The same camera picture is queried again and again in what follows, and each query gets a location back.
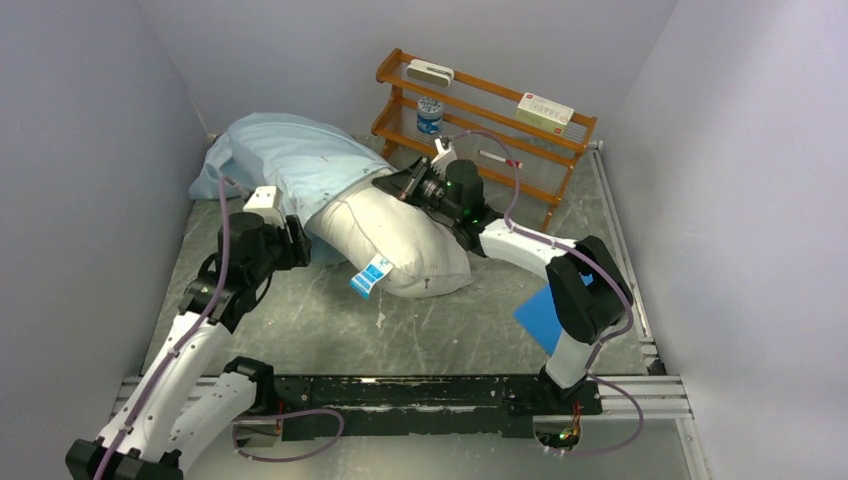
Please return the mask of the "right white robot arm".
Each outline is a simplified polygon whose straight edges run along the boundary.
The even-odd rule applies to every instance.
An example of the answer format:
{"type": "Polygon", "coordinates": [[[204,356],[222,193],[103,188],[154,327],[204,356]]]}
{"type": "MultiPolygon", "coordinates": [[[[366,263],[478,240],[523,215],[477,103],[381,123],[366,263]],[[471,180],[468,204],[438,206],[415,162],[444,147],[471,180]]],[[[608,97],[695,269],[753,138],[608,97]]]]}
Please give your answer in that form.
{"type": "Polygon", "coordinates": [[[435,215],[457,243],[480,257],[508,262],[547,281],[556,345],[539,391],[542,406],[562,414],[578,399],[582,383],[611,327],[633,318],[633,298],[605,243],[595,237],[566,240],[527,229],[489,206],[484,182],[471,160],[445,172],[419,158],[410,167],[372,182],[380,191],[435,215]]]}

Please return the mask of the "light blue pillowcase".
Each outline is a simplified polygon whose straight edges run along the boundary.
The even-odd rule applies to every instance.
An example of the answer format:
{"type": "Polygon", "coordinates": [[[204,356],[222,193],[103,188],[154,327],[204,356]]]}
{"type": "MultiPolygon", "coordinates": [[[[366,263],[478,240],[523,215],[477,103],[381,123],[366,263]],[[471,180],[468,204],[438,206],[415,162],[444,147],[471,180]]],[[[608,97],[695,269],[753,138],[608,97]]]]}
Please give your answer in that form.
{"type": "Polygon", "coordinates": [[[297,215],[312,242],[312,261],[321,265],[349,258],[317,231],[315,216],[331,201],[390,164],[344,131],[316,120],[286,113],[254,113],[232,123],[208,149],[198,177],[189,187],[193,200],[219,197],[222,177],[238,188],[276,186],[282,206],[297,215]]]}

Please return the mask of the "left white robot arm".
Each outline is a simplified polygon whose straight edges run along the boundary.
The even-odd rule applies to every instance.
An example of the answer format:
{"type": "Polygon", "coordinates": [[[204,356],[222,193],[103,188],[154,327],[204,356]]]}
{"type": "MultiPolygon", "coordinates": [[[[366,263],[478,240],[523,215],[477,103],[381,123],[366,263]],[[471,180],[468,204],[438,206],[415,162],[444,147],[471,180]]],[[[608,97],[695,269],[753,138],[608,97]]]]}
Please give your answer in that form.
{"type": "Polygon", "coordinates": [[[215,438],[242,414],[277,412],[274,369],[237,357],[212,389],[188,401],[206,367],[241,319],[261,301],[277,271],[305,267],[310,241],[295,215],[228,216],[218,250],[186,288],[165,343],[137,388],[92,440],[65,456],[74,479],[182,479],[215,438]]]}

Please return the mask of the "white pillow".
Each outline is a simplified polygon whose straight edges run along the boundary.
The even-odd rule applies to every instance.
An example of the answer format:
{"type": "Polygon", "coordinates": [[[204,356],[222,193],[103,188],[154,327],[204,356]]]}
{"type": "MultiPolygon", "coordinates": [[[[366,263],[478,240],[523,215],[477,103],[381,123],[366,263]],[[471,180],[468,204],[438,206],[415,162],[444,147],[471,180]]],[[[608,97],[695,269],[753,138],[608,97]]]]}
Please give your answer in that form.
{"type": "Polygon", "coordinates": [[[372,185],[373,179],[388,174],[381,169],[349,187],[311,217],[309,230],[356,267],[356,273],[376,254],[392,262],[394,269],[371,294],[380,289],[398,297],[426,298],[471,284],[468,256],[451,233],[372,185]]]}

